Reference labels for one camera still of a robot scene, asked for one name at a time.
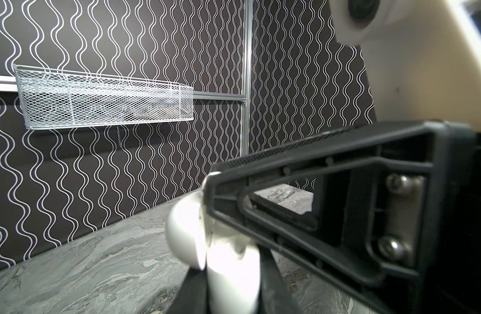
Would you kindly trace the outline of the white round earbud case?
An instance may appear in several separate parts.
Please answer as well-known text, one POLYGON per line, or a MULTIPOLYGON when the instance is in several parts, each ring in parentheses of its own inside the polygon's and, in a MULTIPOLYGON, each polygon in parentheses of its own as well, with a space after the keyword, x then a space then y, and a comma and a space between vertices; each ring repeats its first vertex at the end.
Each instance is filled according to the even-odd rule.
POLYGON ((203 194, 200 187, 173 205, 165 225, 167 245, 181 263, 206 272, 206 304, 213 313, 257 313, 259 246, 210 216, 203 194))

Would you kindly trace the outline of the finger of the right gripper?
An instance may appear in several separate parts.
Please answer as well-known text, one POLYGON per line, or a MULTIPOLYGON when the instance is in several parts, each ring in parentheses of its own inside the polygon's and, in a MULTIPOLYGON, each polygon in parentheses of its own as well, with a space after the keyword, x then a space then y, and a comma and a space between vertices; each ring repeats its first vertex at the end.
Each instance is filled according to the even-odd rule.
POLYGON ((476 134, 428 120, 342 128, 213 167, 209 215, 379 313, 411 313, 430 165, 409 159, 423 134, 476 134))

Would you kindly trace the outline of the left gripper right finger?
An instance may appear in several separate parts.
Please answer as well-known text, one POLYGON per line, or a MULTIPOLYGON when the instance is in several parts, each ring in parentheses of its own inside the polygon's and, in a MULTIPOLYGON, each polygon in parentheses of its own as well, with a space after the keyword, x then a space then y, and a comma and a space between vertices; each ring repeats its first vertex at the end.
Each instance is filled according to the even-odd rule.
POLYGON ((261 285, 258 313, 302 313, 284 281, 273 254, 259 247, 261 285))

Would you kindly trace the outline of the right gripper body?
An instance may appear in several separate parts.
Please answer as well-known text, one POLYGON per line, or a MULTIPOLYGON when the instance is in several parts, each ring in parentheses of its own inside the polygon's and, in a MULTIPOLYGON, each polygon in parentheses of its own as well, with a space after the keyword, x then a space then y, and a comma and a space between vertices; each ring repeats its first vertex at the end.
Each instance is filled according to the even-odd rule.
POLYGON ((423 134, 409 159, 430 165, 419 257, 431 257, 411 313, 481 313, 481 133, 423 134))

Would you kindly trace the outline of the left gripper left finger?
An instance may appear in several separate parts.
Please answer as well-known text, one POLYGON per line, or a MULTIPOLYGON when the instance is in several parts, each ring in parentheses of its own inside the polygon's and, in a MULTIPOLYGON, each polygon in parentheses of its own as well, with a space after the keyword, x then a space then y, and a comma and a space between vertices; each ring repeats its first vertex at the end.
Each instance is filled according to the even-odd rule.
POLYGON ((166 311, 167 314, 207 314, 208 284, 206 270, 189 268, 182 285, 166 311))

